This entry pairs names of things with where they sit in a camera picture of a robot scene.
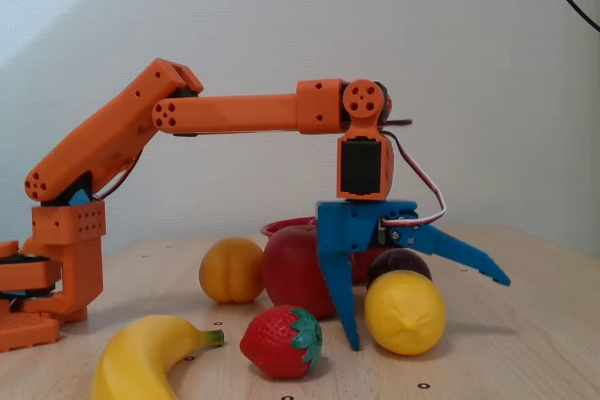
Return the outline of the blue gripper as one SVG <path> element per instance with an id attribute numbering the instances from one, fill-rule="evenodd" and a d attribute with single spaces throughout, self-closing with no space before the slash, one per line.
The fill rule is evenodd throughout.
<path id="1" fill-rule="evenodd" d="M 352 265 L 348 254 L 396 244 L 468 266 L 509 286 L 511 279 L 485 252 L 432 225 L 394 226 L 383 219 L 416 218 L 412 200 L 336 200 L 317 203 L 316 231 L 319 263 L 347 341 L 360 350 L 355 320 Z"/>

